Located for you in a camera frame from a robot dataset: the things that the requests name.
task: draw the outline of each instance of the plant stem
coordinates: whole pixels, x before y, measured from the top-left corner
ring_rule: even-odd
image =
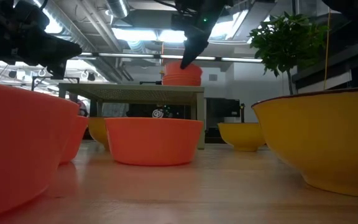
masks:
[[[287,70],[287,75],[288,75],[288,88],[290,89],[290,95],[293,95],[293,90],[292,90],[292,77],[291,77],[291,73],[289,70]]]

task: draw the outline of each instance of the yellow bowl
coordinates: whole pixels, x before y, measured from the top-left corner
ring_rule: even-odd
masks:
[[[259,123],[220,123],[218,126],[223,140],[234,150],[255,152],[265,144]]]
[[[107,138],[105,118],[89,118],[89,133],[92,138],[104,146],[104,150],[109,150],[109,140]]]
[[[252,106],[267,145],[310,185],[358,196],[358,88]]]

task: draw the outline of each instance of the green leaves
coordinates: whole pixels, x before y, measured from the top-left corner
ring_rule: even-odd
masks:
[[[324,47],[324,36],[328,28],[310,24],[301,14],[270,16],[270,22],[261,22],[260,27],[250,32],[250,47],[257,48],[255,58],[261,58],[265,73],[270,70],[277,77],[301,65],[316,63],[319,51]]]

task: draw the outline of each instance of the yellow cord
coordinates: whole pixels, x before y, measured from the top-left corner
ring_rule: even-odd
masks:
[[[326,71],[324,76],[324,90],[326,89],[327,84],[327,73],[328,73],[328,47],[329,47],[329,29],[331,25],[331,8],[328,12],[328,31],[327,31],[327,46],[326,46]]]

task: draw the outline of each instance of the table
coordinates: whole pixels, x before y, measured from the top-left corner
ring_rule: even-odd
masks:
[[[203,87],[89,83],[60,83],[58,87],[59,97],[65,98],[69,91],[97,102],[97,116],[101,116],[103,103],[189,105],[191,118],[204,122],[205,126]],[[201,132],[198,149],[204,149],[204,145],[205,128]]]
[[[113,162],[84,143],[41,197],[0,224],[358,224],[358,197],[307,185],[268,149],[207,144],[184,166]]]

